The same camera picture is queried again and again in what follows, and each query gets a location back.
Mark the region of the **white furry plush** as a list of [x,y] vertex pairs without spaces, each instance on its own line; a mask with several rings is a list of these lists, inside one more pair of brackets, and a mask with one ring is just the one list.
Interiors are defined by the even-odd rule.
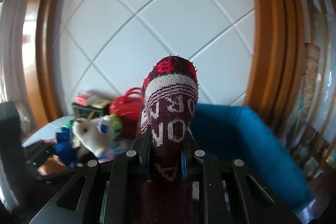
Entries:
[[112,148],[114,141],[112,118],[109,115],[90,120],[76,118],[72,124],[72,133],[72,147],[78,149],[76,154],[78,159],[90,152],[100,158]]

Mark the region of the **maroon knitted sock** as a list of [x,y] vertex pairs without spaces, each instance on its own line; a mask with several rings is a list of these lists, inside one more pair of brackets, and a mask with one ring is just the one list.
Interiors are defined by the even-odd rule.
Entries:
[[154,174],[164,182],[181,175],[182,143],[198,102],[197,73],[179,56],[167,56],[153,67],[141,88],[142,105],[136,138],[151,133]]

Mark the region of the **striped white tablecloth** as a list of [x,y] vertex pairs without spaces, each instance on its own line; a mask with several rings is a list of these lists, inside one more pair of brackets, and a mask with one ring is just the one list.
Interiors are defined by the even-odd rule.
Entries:
[[56,133],[61,131],[61,127],[66,125],[67,122],[69,122],[73,118],[73,115],[67,115],[46,124],[42,128],[38,129],[36,132],[34,132],[32,135],[30,135],[27,140],[22,143],[22,147],[27,147],[40,140],[54,139],[56,137]]

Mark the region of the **blue plastic storage bin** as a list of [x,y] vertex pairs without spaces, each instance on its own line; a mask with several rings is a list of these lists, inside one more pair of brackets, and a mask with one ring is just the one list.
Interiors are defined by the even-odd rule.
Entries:
[[313,200],[299,166],[250,107],[198,104],[190,129],[203,151],[244,161],[294,213]]

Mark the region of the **green frog plush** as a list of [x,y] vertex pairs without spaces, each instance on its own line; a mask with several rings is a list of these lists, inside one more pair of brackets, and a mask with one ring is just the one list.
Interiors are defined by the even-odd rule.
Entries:
[[110,132],[114,137],[119,137],[123,130],[123,124],[117,114],[108,115]]

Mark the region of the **red plastic handbag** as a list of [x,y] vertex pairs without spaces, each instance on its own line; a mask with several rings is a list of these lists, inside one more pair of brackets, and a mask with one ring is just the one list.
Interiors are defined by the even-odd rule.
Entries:
[[110,103],[109,113],[110,115],[116,114],[120,118],[123,138],[135,139],[141,107],[141,88],[131,88]]

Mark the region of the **black framed box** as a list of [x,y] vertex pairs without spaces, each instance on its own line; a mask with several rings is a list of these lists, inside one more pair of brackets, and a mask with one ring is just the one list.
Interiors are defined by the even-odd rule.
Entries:
[[105,115],[109,115],[109,104],[104,106],[103,108],[96,108],[93,106],[81,106],[76,103],[72,103],[72,110],[74,112],[74,116],[76,118],[99,118]]

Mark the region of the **pink pack on box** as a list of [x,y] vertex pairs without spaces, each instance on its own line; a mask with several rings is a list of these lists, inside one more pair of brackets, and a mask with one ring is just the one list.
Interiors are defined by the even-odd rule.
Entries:
[[74,97],[74,102],[80,106],[89,106],[98,97],[93,93],[79,93]]

